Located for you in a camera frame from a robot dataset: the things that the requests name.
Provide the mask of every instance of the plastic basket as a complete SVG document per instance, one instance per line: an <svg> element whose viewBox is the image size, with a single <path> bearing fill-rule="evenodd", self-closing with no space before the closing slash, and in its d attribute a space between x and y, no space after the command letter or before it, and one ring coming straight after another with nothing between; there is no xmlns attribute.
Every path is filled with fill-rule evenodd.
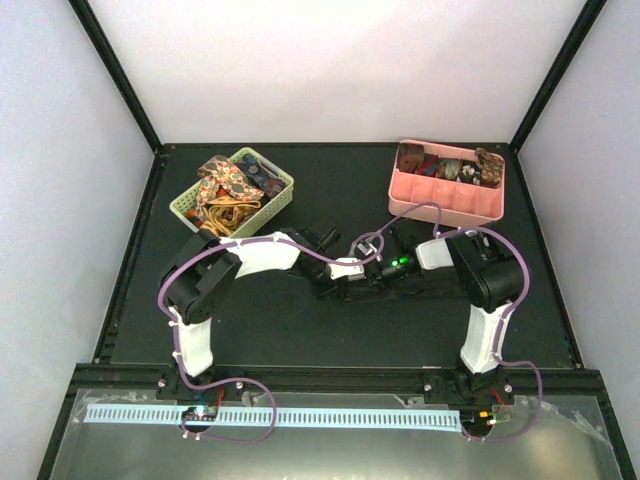
<svg viewBox="0 0 640 480"><path fill-rule="evenodd" d="M476 161L475 152L466 148L418 140L402 140L400 143L422 145L425 153L440 157ZM391 185L389 185L389 211L394 215L399 215L409 207L422 202L439 203L442 207L441 223L450 227L477 227L500 220L504 215L505 169L502 171L500 186L489 188L403 173L396 168L397 162L398 153L396 152L396 163L393 166ZM438 209L425 205L405 216L434 223L438 217Z"/></svg>
<svg viewBox="0 0 640 480"><path fill-rule="evenodd" d="M250 237L258 230L260 230L260 228L262 228L265 223L275 217L275 215L284 207L286 207L291 202L291 200L293 200L293 177L282 171L280 168L264 158L254 149L244 147L238 150L233 156L229 157L229 161L231 163L235 163L247 153L253 155L258 160L260 165L265 168L265 170L267 170L273 176L277 176L280 180L282 180L285 183L286 187L284 188L284 190L282 190L282 192L272 198L269 203L258 210L255 215L253 215L246 222L240 225L240 228L233 232L231 238ZM187 212L191 208L194 208L196 206L196 195L198 193L199 185L199 181L194 183L191 188L182 193L169 205L169 209L175 214L175 216L178 217L182 221L182 223L189 227L189 229L193 232L197 232L198 227L196 227L189 221L189 219L187 218Z"/></svg>

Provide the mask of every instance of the small item in tray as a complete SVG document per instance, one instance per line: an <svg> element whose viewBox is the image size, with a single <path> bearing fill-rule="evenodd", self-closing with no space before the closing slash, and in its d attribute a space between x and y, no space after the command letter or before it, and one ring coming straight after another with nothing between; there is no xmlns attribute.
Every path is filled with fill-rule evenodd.
<svg viewBox="0 0 640 480"><path fill-rule="evenodd" d="M480 185L483 187L497 188L502 181L504 162L500 157L487 152L484 148L476 149L478 163L482 167Z"/></svg>
<svg viewBox="0 0 640 480"><path fill-rule="evenodd" d="M253 155L244 155L235 165L253 180L269 199L276 197L286 187L282 180L271 175Z"/></svg>
<svg viewBox="0 0 640 480"><path fill-rule="evenodd" d="M264 192L249 184L244 173L224 155L216 155L198 169L200 186L196 196L196 214L204 220L204 207L217 198L220 188L242 202L259 202Z"/></svg>
<svg viewBox="0 0 640 480"><path fill-rule="evenodd" d="M438 170L438 162L440 157L432 153L424 154L422 165L416 170L416 175L424 175L425 177L435 177Z"/></svg>
<svg viewBox="0 0 640 480"><path fill-rule="evenodd" d="M482 180L482 169L476 162L468 160L462 161L462 168L458 175L458 181L471 185L480 185Z"/></svg>
<svg viewBox="0 0 640 480"><path fill-rule="evenodd" d="M245 202L230 195L222 195L204 207L202 228L217 237L228 237L253 216L261 205L259 201Z"/></svg>
<svg viewBox="0 0 640 480"><path fill-rule="evenodd" d="M436 178L455 182L461 168L462 162L457 158L443 158L440 160L440 164L438 165Z"/></svg>
<svg viewBox="0 0 640 480"><path fill-rule="evenodd" d="M415 173L424 161L424 147L415 143L401 143L398 146L398 170Z"/></svg>
<svg viewBox="0 0 640 480"><path fill-rule="evenodd" d="M204 223L202 220L200 220L198 218L198 216L196 215L196 209L195 208L190 208L187 211L187 219L193 223L197 228L202 227L202 224Z"/></svg>

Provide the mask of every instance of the wire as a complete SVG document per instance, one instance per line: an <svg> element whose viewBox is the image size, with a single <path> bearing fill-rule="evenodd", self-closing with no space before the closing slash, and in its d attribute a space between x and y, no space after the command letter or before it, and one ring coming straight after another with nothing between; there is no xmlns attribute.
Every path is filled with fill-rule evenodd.
<svg viewBox="0 0 640 480"><path fill-rule="evenodd" d="M502 397L500 396L500 394L498 393L498 391L494 387L491 387L491 393L493 393L493 396L496 397L496 400L498 400L498 402L500 402L500 405L506 405L504 403L504 400L502 400Z"/></svg>
<svg viewBox="0 0 640 480"><path fill-rule="evenodd" d="M403 211L399 215L396 215L395 217L393 217L391 220L389 220L387 223L385 223L381 228L379 228L375 232L363 233L362 235L360 235L358 238L356 238L351 243L351 248L349 249L349 256L352 256L355 253L356 247L358 246L358 243L360 243L361 241L363 241L363 240L369 240L370 241L374 237L380 238L382 236L382 232L384 232L387 228L389 228L395 222L400 220L402 217L404 217L405 215L413 212L417 208L425 207L425 206L435 207L435 208L438 209L438 216L436 217L436 222L433 225L433 238L437 238L438 229L440 228L440 221L442 220L442 207L440 206L439 203L436 203L436 202L422 202L422 203L418 203L418 204L416 204L416 205L414 205L414 206L412 206L410 208L407 208L405 211Z"/></svg>
<svg viewBox="0 0 640 480"><path fill-rule="evenodd" d="M384 237L382 236L382 232L388 228L389 226L391 226L394 222L398 221L400 218L402 218L402 216L406 215L407 213L410 213L411 211L415 210L416 208L425 206L425 205L431 205L434 206L438 209L438 218L436 221L436 224L434 225L433 228L433 232L434 232L434 236L436 235L437 231L438 231L438 227L440 226L440 219L442 218L442 207L440 207L440 205L438 205L435 202L424 202L424 203L420 203L417 205L412 206L411 208L408 208L407 210L405 210L404 212L402 212L400 215L397 215L396 217L394 217L391 221L387 222L387 224L385 224L382 228L378 229L376 232L370 232L370 233L365 233L364 235L361 235L360 237L358 237L358 239L356 239L353 244L352 244L352 249L355 249L355 245L357 245L357 243L360 241L359 239L362 238L367 238L367 239L373 239L373 238L377 238L380 242L380 244L378 245L378 250L377 252L374 252L373 255L365 258L364 260L358 261L358 262L353 262L353 263L348 263L348 262L340 262L338 260L334 260L332 258L328 258L325 257L324 255L320 255L316 252L314 252L313 250L306 248L302 245L297 244L296 242L293 242L291 240L287 240L284 238L278 238L276 239L277 242L279 243L284 243L286 245L290 245L292 247L297 248L298 250L300 250L301 252L306 253L307 255L311 255L312 257L315 257L319 260L322 260L326 263L330 263L330 264L334 264L334 265L340 265L340 266L344 266L344 267L354 267L354 266L360 266L360 265L366 265L367 263L373 262L381 253L382 250L384 249ZM248 244L252 244L252 243L260 243L260 242L273 242L274 239L273 238L269 238L269 237L256 237L256 238L246 238L246 239L241 239L238 240L236 242L230 242L227 244L220 244L220 245L216 245L215 247L209 248L207 250L204 250L203 252L200 252L198 255L194 256L193 258L191 258L190 260L188 260L187 262L185 262L184 265L180 266L178 269L176 269L175 272L173 272L169 278L167 278L167 280L162 284L162 287L160 287L160 291L158 292L158 307L160 308L160 310L162 310L170 319L174 319L174 315L171 312L171 310L169 310L169 307L167 305L167 291L169 290L169 287L171 287L171 285L173 284L173 282L175 282L178 277L180 275L182 275L186 270L188 270L189 268L191 268L193 265L195 265L196 263L198 263L200 260L213 255L215 253L218 253L222 250L226 250L228 248L233 248L236 246L240 246L240 245L248 245ZM251 385L256 385L258 386L260 389L262 389L267 396L269 397L269 401L271 402L271 406L273 408L273 418L271 420L271 423L269 424L269 427L267 429L267 431L262 434L261 436L252 439L252 440L236 440L236 439L232 439L232 438L226 438L226 437L218 437L215 435L208 435L205 433L200 433L200 434L193 434L192 432L189 432L186 430L186 427L183 424L183 434L185 436L185 438L189 437L189 436L195 436L196 439L200 439L200 438L206 438L206 439L210 439L210 440L217 440L217 441L222 441L222 442L227 442L227 443L234 443L234 444L241 444L241 445L249 445L249 444L253 444L253 443L257 443L260 442L262 440L264 440L265 438L267 438L269 435L271 435L271 433L273 433L273 430L275 428L275 422L276 422L276 417L277 417L277 413L278 413L278 407L276 405L276 401L275 398L273 397L273 394L271 393L271 391L262 383L258 382L257 380L253 380L250 378L244 378L244 377L236 377L236 378L231 378L231 379L225 379L225 380L220 380L218 382L213 382L213 383L209 383L206 385L195 385L193 383L191 383L189 381L189 378L187 377L187 373L184 367L184 361L182 360L182 354L180 352L180 330L179 330L179 326L177 324L177 322L175 322L175 324L173 325L173 346L174 346L174 356L176 358L176 363L178 364L178 371L180 373L180 378L182 378L182 381L184 382L184 384L191 388L192 390L208 390L210 388L216 388L216 387L220 387L222 385L226 385L228 383L234 383L237 381L243 382L243 383L249 383Z"/></svg>
<svg viewBox="0 0 640 480"><path fill-rule="evenodd" d="M218 399L216 400L216 408L220 408L222 404L222 399L224 398L224 388L218 388Z"/></svg>
<svg viewBox="0 0 640 480"><path fill-rule="evenodd" d="M499 355L495 354L495 352L498 350L498 346L500 343L500 335L502 333L502 330L504 328L504 322L505 319L508 318L508 315L511 314L525 299L525 297L527 296L527 293L529 292L529 286L531 284L531 278L529 275L529 269L527 268L527 264L524 260L524 258L522 257L522 255L520 254L520 252L518 251L518 249L509 241L507 240L505 237L503 237L502 235L500 235L499 233L490 230L488 228L485 227L473 227L473 228L458 228L457 230L452 230L450 232L446 232L446 233L440 233L438 231L438 228L440 227L440 221L442 219L442 207L436 203L436 202L423 202L423 203L419 203L417 205L412 206L411 208L406 209L405 211L403 211L402 213L400 213L399 215L397 215L396 217L394 217L393 219L391 219L389 222L387 222L384 226L382 226L380 229L376 230L375 232L369 232L369 233L365 233L363 235L360 235L356 240L353 241L353 243L351 244L351 249L350 249L350 255L353 255L353 252L355 251L356 245L358 244L358 242L362 241L363 239L367 239L367 240L371 240L373 238L377 238L380 242L380 244L378 245L378 249L376 252L374 252L372 255L366 257L364 260L358 261L358 262L341 262L339 260L334 260L332 258L328 258L325 257L324 255L320 255L317 252L314 252L313 250L303 246L303 245L299 245L296 242L292 241L292 240L287 240L285 238L271 238L271 237L255 237L255 238L245 238L245 239L240 239L240 240L236 240L235 242L229 242L229 243L225 243L225 244L220 244L217 245L215 247L209 248L207 250L204 250L203 252L200 252L198 255L194 256L193 258L191 258L189 261L187 261L184 265L182 265L181 267L179 267L175 272L173 272L169 278L167 278L167 280L164 282L164 284L162 285L162 287L160 288L160 291L158 292L158 307L160 308L160 310L162 310L169 318L173 319L174 316L171 313L171 311L169 310L168 306L167 306L167 301L166 301L166 295L167 295L167 291L169 290L169 287L171 286L171 284L173 282L176 281L176 279L182 275L186 270L188 270L189 268L191 268L193 265L195 265L196 263L198 263L200 260L213 255L215 253L218 253L222 250L226 250L229 248L234 248L234 247L239 247L241 245L249 245L252 243L263 243L263 242L268 242L268 243L272 243L274 241L277 241L278 243L284 243L286 245L292 246L294 248L297 248L298 250L300 250L301 252L306 253L307 255L310 255L314 258L317 258L319 260L324 261L325 263L329 263L329 264L333 264L333 265L339 265L339 266L344 266L344 267L354 267L354 266L361 266L361 265L366 265L368 263L373 262L374 260L376 260L377 257L379 257L382 253L382 250L384 249L384 237L382 236L382 232L384 232L387 228L389 228L393 223L395 223L396 221L398 221L400 218L404 217L405 215L407 215L408 213L412 212L413 210L420 208L422 206L433 206L435 208L438 209L438 217L436 220L436 223L434 225L433 228L433 234L434 234L434 238L448 238L454 235L459 235L462 233L466 233L466 232L483 232L493 238L495 238L496 240L500 241L502 244L504 244L510 251L511 253L514 255L514 257L516 258L516 260L518 261L518 264L520 265L520 268L522 269L522 274L524 277L524 284L523 284L523 289L522 292L520 293L520 295L518 296L518 298L511 304L509 305L504 312L502 313L501 317L500 317L500 321L498 322L498 328L496 329L496 335L493 339L493 343L492 343L492 352L494 352L494 358L496 360L496 362L498 362L500 365L503 365L505 367L511 368L511 367L523 367L526 366L528 368L531 368L535 375L536 375L536 381L538 384L538 404L536 406L536 411L531 419L531 421L529 422L529 424L523 428L522 430L520 430L517 433L514 433L512 435L509 435L507 437L502 437L502 438L497 438L497 439L493 439L493 438L484 438L484 437L475 437L473 435L471 435L465 428L464 426L462 426L462 433L469 439L469 440L478 440L478 441L491 441L491 442L504 442L504 441L508 441L508 440L513 440L517 437L520 437L522 435L524 435L525 433L527 433L535 424L535 422L538 419L538 416L540 414L540 408L542 405L542 377L540 375L540 371L538 370L538 368L535 366L535 364L533 362L530 362L528 360L522 360L522 361L518 361L518 362L506 362L504 361ZM187 374L184 368L184 362L182 360L182 355L180 352L180 333L178 330L178 325L174 325L173 326L173 343L174 343L174 355L178 364L178 370L180 372L180 377L182 378L182 381L185 383L185 385L187 385L187 387L193 389L193 390L208 390L210 388L216 388L222 385L226 385L228 383L234 383L237 381L240 382L244 382L244 383L249 383L252 385L256 385L259 388L261 388L269 397L269 400L271 402L271 406L273 408L273 418L271 420L271 423L269 425L269 428L267 429L267 431L262 434L261 436L252 439L252 440L235 440L235 439L230 439L230 438L225 438L225 437L217 437L217 436L213 436L213 435L205 435L205 434L193 434L191 432L186 431L186 429L183 430L184 435L186 436L198 436L198 439L200 437L202 438L209 438L209 439L213 439L213 440L219 440L219 441L224 441L224 442L229 442L229 443L235 443L235 444L253 444L253 443L257 443L260 442L262 440L264 440L265 438L267 438L269 435L271 435L271 433L273 433L273 430L275 428L275 422L276 422L276 417L277 417L277 405L275 402L275 399L273 398L273 394L271 393L271 391L262 383L258 382L257 380L252 380L249 378L244 378L244 377L236 377L236 378L231 378L231 379L225 379L225 380L220 380L218 382L213 382L213 383L209 383L207 385L194 385L193 383L191 383L189 381L189 379L187 378Z"/></svg>
<svg viewBox="0 0 640 480"><path fill-rule="evenodd" d="M500 355L497 355L495 353L498 351L498 347L500 345L500 336L502 334L502 330L504 329L504 324L506 319L509 317L511 313L513 313L513 311L516 308L518 308L518 306L524 301L527 294L529 293L529 287L531 286L531 276L529 274L529 268L527 267L527 263L525 262L524 257L518 251L515 245L513 245L513 243L511 243L505 237L500 235L498 232L495 232L489 228L485 228L485 227L458 228L457 230L453 230L451 232L446 232L444 234L438 235L438 237L447 238L460 233L467 233L467 232L482 232L486 235L489 235L490 237L495 238L500 243L502 243L505 247L507 247L515 257L515 259L518 261L518 264L522 269L522 275L524 279L524 282L522 285L522 292L520 292L520 295L518 295L518 298L516 298L516 300L511 305L505 308L504 311L502 312L502 315L500 315L498 327L496 328L496 334L493 337L493 342L491 344L491 351L493 352L493 358L495 358L496 362L498 362L500 365L504 367L507 367L507 368L527 367L533 370L533 373L536 376L536 383L538 386L538 402L536 405L535 412L533 413L533 417L531 417L531 420L529 421L529 423L522 430L501 438L476 437L474 435L471 435L464 428L464 426L462 426L462 433L465 437L467 437L468 440L477 440L481 442L491 442L491 443L507 442L510 440L515 440L516 438L521 437L522 435L527 433L529 430L531 430L535 425L535 423L538 421L538 417L540 416L540 409L542 408L542 376L540 375L540 370L538 370L538 367L536 367L536 365L533 362L530 362L529 360L507 362L503 360Z"/></svg>

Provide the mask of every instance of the clear plastic sheet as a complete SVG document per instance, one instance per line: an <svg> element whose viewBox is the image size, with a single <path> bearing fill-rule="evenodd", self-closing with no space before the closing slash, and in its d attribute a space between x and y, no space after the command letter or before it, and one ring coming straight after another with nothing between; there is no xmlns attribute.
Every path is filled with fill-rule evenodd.
<svg viewBox="0 0 640 480"><path fill-rule="evenodd" d="M420 397L394 395L276 397L283 407L425 408ZM82 392L53 479L621 478L594 397L545 397L536 426L504 444L467 442L460 434L433 431L277 429L261 444L235 446L184 440L172 426L85 424L82 419L91 402L170 403L157 402L151 392ZM263 396L246 395L242 403L266 406L265 402ZM511 421L496 425L491 435L522 428L535 402L516 397L509 408ZM259 433L252 428L219 433L234 431L238 437Z"/></svg>

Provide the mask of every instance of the black metal frame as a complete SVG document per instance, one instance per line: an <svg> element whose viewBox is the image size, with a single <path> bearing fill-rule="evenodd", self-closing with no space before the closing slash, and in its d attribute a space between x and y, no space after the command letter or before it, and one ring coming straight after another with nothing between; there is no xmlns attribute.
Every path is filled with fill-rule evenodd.
<svg viewBox="0 0 640 480"><path fill-rule="evenodd" d="M161 396L182 397L185 401L193 393L183 389L178 381L176 370L172 365L110 365L111 353L115 345L115 337L118 331L118 319L122 311L123 301L127 292L131 274L135 267L140 240L144 234L147 220L153 206L160 180L163 174L166 153L171 145L163 145L158 138L151 121L138 99L131 83L129 82L122 65L113 51L105 32L93 13L87 0L69 0L91 42L98 51L105 67L120 91L127 107L134 116L139 128L144 134L150 148L155 153L151 172L144 190L142 201L138 209L135 224L129 238L127 250L118 274L117 283L107 311L105 322L94 354L94 364L79 364L72 377L69 389L62 403L62 408L55 424L51 442L38 478L49 478L62 438L66 423L69 419L76 394L83 388L110 388L110 389L145 389L156 390ZM522 120L509 147L517 153L524 144L527 136L534 128L553 91L559 84L564 73L568 69L573 57L584 41L591 26L602 10L606 0L587 0L577 18L573 28L569 32L560 52L551 66L544 82L537 92L527 114ZM531 212L535 209L531 202L526 182L524 181L519 160L516 157L516 170L525 186L527 203ZM540 226L535 220L536 233L542 239ZM550 262L545 248L546 261ZM613 412L609 396L600 373L593 370L582 369L580 351L569 322L566 308L554 275L553 286L557 300L561 306L565 329L568 335L567 343L571 353L577 359L575 370L543 370L543 382L545 393L549 395L593 395L598 399L604 416L609 439L614 447L618 464L624 478L636 478L629 454L620 433L619 425ZM447 381L452 375L451 369L439 369L425 371L423 369L296 369L296 368L243 368L218 366L217 376L230 376L242 374L263 381L274 391L305 391L305 392L351 392L351 393L406 393L416 394L424 392L424 383L427 376L432 379L439 377ZM509 383L514 390L524 394L534 394L536 390L535 377L528 371L509 371ZM163 380L163 388L159 387L159 381Z"/></svg>
<svg viewBox="0 0 640 480"><path fill-rule="evenodd" d="M520 151L522 145L524 145L524 142L533 130L544 107L547 106L547 102L551 99L551 95L553 95L560 80L562 80L569 65L571 65L573 57L575 57L580 49L580 45L582 45L582 42L587 37L589 30L591 30L605 3L607 3L607 0L587 0L584 7L582 7L580 15L578 15L573 27L571 27L569 35L562 44L562 48L560 48L538 93L536 93L533 102L531 102L527 113L522 119L522 123L509 144L516 153Z"/></svg>
<svg viewBox="0 0 640 480"><path fill-rule="evenodd" d="M158 153L163 144L158 138L149 117L144 111L136 92L131 86L131 82L127 78L118 57L109 43L109 39L100 26L100 22L96 18L91 5L89 4L89 0L69 0L69 3L76 12L76 15L80 19L82 26L89 36L89 39L96 48L105 67L109 71L111 78L115 82L125 103L129 107L131 114L147 139L149 147L151 147L151 150L154 153ZM554 90L560 83L560 80L562 80L562 77L569 68L573 57L578 52L578 49L582 45L584 39L587 37L589 30L591 30L591 27L598 18L598 15L605 3L607 3L607 0L585 1L578 18L569 31L558 55L547 72L542 85L538 89L533 102L529 106L527 113L522 119L518 130L509 144L516 153L520 151L525 140L531 133L531 130L533 130L538 118L549 102L551 95L553 95Z"/></svg>
<svg viewBox="0 0 640 480"><path fill-rule="evenodd" d="M425 375L448 381L452 369L372 370L352 369L291 369L291 368L249 368L218 367L223 377L245 375L269 385L274 392L341 392L341 393L395 393L415 395L424 392ZM607 394L600 372L596 370L542 370L545 392L548 395L594 396L602 412L609 441L613 446L620 471L625 479L635 479L636 475L626 449L618 421ZM535 376L526 370L510 370L509 383L515 392L535 395ZM39 479L50 477L73 403L80 389L122 389L155 390L158 398L173 398L179 401L193 401L193 391L182 389L175 369L169 365L92 365L79 364L69 384L62 403L49 447L38 475Z"/></svg>
<svg viewBox="0 0 640 480"><path fill-rule="evenodd" d="M104 30L102 30L100 22L98 22L98 19L93 13L93 9L89 5L89 2L87 0L69 0L69 4L71 4L71 7L73 7L73 10L76 12L76 15L87 32L91 43L93 43L93 46L98 52L98 55L100 55L109 75L111 75L113 82L116 84L116 87L118 87L122 98L124 98L127 107L129 107L129 110L131 111L133 118L136 120L138 127L140 127L144 138L147 139L149 147L151 147L151 150L154 153L157 153L160 148L162 148L162 142L158 138L153 125L151 125L151 121L149 120L147 113L144 111L144 108L138 99L138 95L136 95L131 82L129 82L127 74L124 72L116 53L113 51L113 48L111 48L109 39L105 35Z"/></svg>

